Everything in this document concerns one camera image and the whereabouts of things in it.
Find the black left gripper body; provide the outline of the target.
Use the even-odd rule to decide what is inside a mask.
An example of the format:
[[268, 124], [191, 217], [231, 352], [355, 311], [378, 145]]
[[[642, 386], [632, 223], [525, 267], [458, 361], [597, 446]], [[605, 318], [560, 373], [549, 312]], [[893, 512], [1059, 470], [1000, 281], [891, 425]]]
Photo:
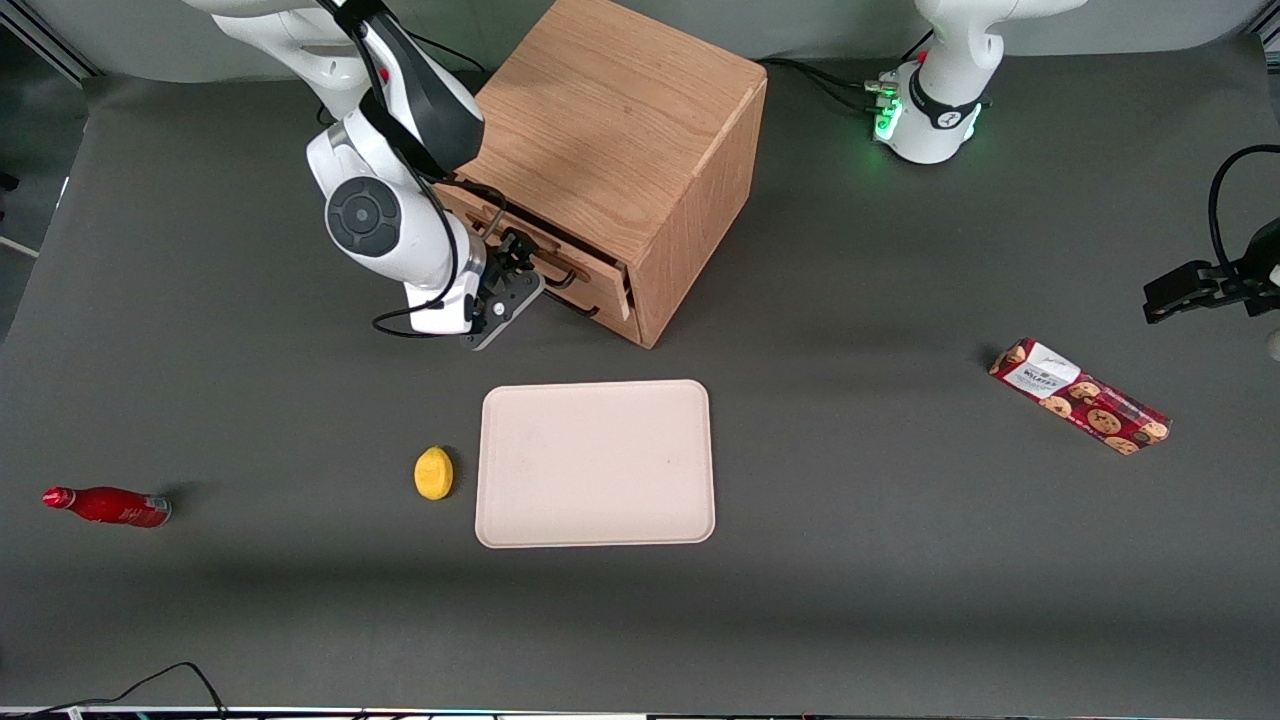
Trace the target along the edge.
[[1279, 218], [1258, 228], [1234, 261], [1228, 259], [1217, 222], [1212, 222], [1212, 250], [1222, 277], [1220, 305], [1243, 304], [1249, 316], [1279, 309]]

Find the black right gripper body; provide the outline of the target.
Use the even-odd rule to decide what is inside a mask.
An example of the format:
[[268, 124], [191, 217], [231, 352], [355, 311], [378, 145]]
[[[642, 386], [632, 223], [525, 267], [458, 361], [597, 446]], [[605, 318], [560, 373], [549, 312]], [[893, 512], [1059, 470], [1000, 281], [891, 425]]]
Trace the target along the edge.
[[504, 240], [485, 247], [485, 268], [474, 300], [474, 320], [511, 320], [520, 306], [522, 287], [515, 286], [515, 266], [504, 258]]

